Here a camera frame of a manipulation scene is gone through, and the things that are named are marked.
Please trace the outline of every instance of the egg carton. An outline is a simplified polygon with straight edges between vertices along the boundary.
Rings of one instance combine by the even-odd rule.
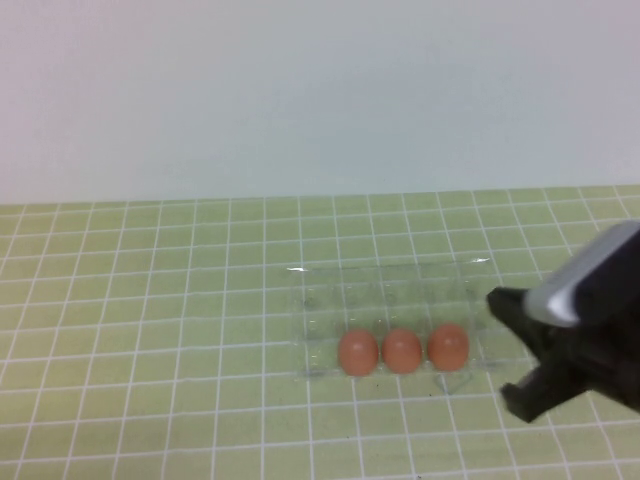
[[[445,376],[455,375],[464,382],[472,378],[473,371],[495,370],[506,360],[492,355],[493,340],[501,332],[487,321],[484,294],[496,279],[488,258],[289,271],[293,371],[303,378],[344,375],[338,364],[338,343],[345,332],[355,328],[371,332],[379,345],[393,328],[412,330],[423,346],[418,370],[433,372],[445,390],[451,384]],[[430,332],[447,323],[466,330],[470,352],[462,370],[442,375],[427,359],[424,346]],[[374,373],[393,374],[382,361]]]

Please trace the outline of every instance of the brown egg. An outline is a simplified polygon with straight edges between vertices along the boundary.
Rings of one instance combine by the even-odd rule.
[[[464,328],[447,323],[436,328],[427,340],[427,356],[442,372],[460,370],[469,358],[469,337]]]
[[[411,330],[395,328],[384,337],[382,359],[394,373],[411,373],[422,362],[420,340]]]
[[[378,342],[364,329],[350,330],[340,339],[338,361],[347,375],[368,375],[378,364]]]

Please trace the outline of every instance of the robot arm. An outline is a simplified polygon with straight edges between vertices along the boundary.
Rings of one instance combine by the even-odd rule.
[[[507,409],[531,422],[598,391],[640,413],[640,223],[618,224],[540,286],[498,287],[491,313],[538,359],[501,388]]]

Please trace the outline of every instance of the green grid mat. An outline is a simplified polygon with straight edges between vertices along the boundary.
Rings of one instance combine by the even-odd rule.
[[[291,266],[492,257],[531,286],[640,186],[0,206],[0,479],[639,478],[640,418],[585,395],[533,425],[421,374],[292,378]]]

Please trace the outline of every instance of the white wall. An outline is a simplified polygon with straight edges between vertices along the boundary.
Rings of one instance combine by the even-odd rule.
[[[0,202],[640,182],[638,5],[1,2]]]

